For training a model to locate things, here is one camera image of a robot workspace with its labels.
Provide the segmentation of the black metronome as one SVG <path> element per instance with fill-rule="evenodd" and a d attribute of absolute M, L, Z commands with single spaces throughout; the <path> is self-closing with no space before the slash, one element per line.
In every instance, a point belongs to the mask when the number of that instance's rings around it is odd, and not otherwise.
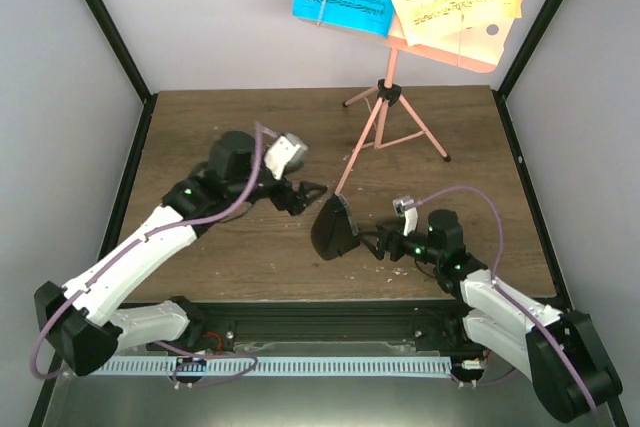
<path fill-rule="evenodd" d="M 336 223 L 336 194 L 323 205 L 311 228 L 311 243 L 324 261 L 331 261 L 360 246 L 358 237 L 344 232 Z"/>

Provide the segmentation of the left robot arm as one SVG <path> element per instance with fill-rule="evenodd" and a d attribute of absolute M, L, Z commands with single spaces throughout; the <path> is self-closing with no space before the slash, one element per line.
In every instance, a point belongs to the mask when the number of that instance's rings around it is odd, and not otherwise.
<path fill-rule="evenodd" d="M 291 216 L 322 196 L 324 185 L 287 174 L 302 167 L 307 145 L 291 133 L 256 125 L 253 134 L 228 131 L 207 160 L 194 166 L 120 245 L 63 285 L 48 281 L 34 294 L 39 334 L 30 353 L 34 377 L 45 379 L 37 357 L 48 343 L 78 376 L 102 367 L 115 354 L 158 343 L 191 355 L 202 349 L 206 320 L 183 296 L 146 307 L 123 301 L 163 263 L 201 238 L 212 226 L 235 219 L 244 204 L 269 200 Z"/>

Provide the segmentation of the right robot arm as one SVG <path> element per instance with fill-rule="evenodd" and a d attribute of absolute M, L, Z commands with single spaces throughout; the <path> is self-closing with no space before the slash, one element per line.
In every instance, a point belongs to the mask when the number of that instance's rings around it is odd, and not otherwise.
<path fill-rule="evenodd" d="M 476 343 L 507 361 L 556 420 L 570 422 L 622 393 L 591 317 L 543 304 L 499 279 L 467 250 L 455 212 L 431 212 L 425 232 L 380 223 L 358 237 L 377 258 L 432 266 L 440 288 L 470 309 L 445 323 L 447 343 L 458 350 Z"/>

